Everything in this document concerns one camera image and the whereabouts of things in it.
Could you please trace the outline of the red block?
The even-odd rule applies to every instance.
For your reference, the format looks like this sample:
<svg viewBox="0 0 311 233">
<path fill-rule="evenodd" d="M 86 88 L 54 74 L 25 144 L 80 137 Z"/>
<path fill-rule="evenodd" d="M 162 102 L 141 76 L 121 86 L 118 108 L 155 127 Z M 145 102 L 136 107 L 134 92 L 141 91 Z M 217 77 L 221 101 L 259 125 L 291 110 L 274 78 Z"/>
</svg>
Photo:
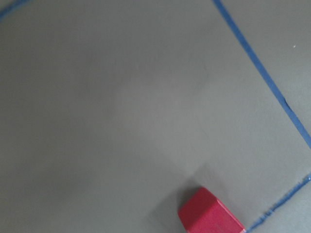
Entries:
<svg viewBox="0 0 311 233">
<path fill-rule="evenodd" d="M 188 233 L 244 233 L 244 226 L 208 189 L 201 187 L 178 210 Z"/>
</svg>

